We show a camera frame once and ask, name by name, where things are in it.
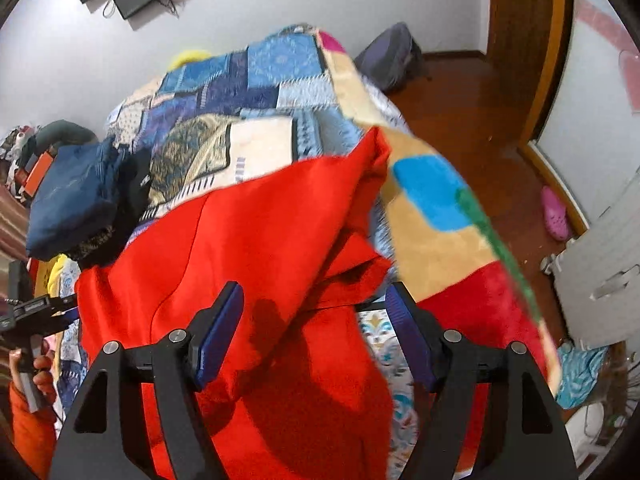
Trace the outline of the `orange left sleeve forearm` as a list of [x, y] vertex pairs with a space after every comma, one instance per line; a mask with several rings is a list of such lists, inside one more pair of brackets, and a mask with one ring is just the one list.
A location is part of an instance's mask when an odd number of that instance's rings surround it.
[[25, 397], [14, 385], [10, 387], [14, 446], [39, 479], [49, 478], [56, 443], [52, 408], [29, 411]]

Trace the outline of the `left hand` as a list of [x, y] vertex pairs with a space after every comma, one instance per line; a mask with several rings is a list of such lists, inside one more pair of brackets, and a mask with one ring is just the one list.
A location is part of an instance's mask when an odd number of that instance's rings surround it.
[[[9, 366], [13, 382], [13, 388], [22, 398], [26, 398], [24, 393], [24, 382], [22, 381], [18, 364], [21, 361], [22, 352], [14, 349], [9, 352]], [[36, 356], [32, 363], [34, 377], [32, 384], [41, 392], [48, 405], [53, 405], [56, 400], [56, 392], [53, 385], [53, 375], [51, 373], [54, 352], [50, 349], [49, 343], [44, 340], [41, 345], [40, 355]]]

